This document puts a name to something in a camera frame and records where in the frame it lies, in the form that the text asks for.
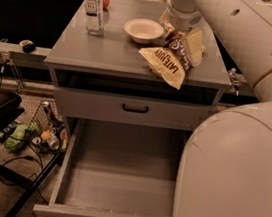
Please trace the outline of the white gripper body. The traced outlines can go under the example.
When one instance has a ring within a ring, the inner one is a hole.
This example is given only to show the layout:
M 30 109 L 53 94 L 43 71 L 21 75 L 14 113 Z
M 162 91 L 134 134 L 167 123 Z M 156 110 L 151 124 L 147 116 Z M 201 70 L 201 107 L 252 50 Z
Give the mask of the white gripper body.
M 167 0 L 166 12 L 169 18 L 169 22 L 178 31 L 188 31 L 199 25 L 202 19 L 202 15 L 198 10 L 194 12 L 181 12 L 177 10 L 171 0 Z

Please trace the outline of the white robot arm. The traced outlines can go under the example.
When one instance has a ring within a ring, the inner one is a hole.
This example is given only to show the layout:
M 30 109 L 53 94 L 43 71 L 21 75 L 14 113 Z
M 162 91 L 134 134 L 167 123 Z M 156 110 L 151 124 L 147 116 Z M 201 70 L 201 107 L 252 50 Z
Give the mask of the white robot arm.
M 188 139 L 172 217 L 272 217 L 272 9 L 260 0 L 168 0 L 178 25 L 198 11 L 257 103 L 206 119 Z

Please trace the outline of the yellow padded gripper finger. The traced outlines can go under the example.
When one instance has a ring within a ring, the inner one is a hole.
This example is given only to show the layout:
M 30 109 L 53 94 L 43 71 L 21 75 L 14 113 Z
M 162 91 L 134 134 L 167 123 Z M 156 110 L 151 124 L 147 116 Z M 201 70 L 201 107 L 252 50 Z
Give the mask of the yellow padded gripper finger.
M 170 23 L 170 15 L 168 11 L 163 11 L 160 15 L 159 23 L 163 25 L 166 32 L 171 33 L 174 30 L 174 27 Z
M 205 46 L 203 45 L 203 33 L 199 27 L 188 32 L 184 37 L 185 52 L 188 56 L 192 67 L 197 67 L 201 64 L 203 59 L 203 53 L 205 52 Z

